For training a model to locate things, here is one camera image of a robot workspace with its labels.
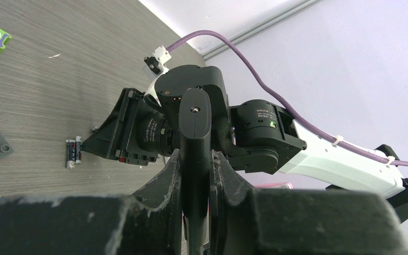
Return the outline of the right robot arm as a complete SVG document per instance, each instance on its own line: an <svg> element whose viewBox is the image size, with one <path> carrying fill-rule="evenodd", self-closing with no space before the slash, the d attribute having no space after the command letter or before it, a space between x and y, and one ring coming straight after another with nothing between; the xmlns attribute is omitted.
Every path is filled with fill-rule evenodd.
<svg viewBox="0 0 408 255"><path fill-rule="evenodd" d="M230 106L217 67L183 65L149 91L125 88L104 123L82 144L96 156L146 166L180 149L180 128L210 137L236 171L299 174L329 189L381 194L408 219L408 178L311 133L284 108L262 99Z"/></svg>

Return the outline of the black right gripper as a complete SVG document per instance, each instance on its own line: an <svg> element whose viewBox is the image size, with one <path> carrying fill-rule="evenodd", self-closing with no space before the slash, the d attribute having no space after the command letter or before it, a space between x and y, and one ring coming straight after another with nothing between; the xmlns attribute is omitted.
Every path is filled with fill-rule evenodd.
<svg viewBox="0 0 408 255"><path fill-rule="evenodd" d="M130 165L147 166L155 153L141 149L137 142L144 93L124 88L112 112L82 144L82 151Z"/></svg>

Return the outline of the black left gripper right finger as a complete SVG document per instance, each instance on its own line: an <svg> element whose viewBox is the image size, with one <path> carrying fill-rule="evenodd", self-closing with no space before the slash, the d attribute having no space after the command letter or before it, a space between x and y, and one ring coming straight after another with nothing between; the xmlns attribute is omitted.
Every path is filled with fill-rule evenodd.
<svg viewBox="0 0 408 255"><path fill-rule="evenodd" d="M210 171L210 254L408 254L382 197L255 188L219 152Z"/></svg>

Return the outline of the AAA battery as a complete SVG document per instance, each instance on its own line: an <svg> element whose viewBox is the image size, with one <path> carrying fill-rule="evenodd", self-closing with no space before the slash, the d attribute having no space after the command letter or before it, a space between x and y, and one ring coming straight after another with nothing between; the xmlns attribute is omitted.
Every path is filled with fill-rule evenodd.
<svg viewBox="0 0 408 255"><path fill-rule="evenodd" d="M76 136L75 137L75 163L80 164L82 163L82 137Z"/></svg>
<svg viewBox="0 0 408 255"><path fill-rule="evenodd" d="M66 168L75 167L75 140L67 139L66 142Z"/></svg>

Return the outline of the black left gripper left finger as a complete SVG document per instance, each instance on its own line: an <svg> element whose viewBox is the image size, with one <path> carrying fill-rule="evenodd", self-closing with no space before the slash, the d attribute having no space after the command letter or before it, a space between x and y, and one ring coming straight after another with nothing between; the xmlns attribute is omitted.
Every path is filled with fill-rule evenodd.
<svg viewBox="0 0 408 255"><path fill-rule="evenodd" d="M179 152L134 193L12 196L0 202L0 254L180 254Z"/></svg>

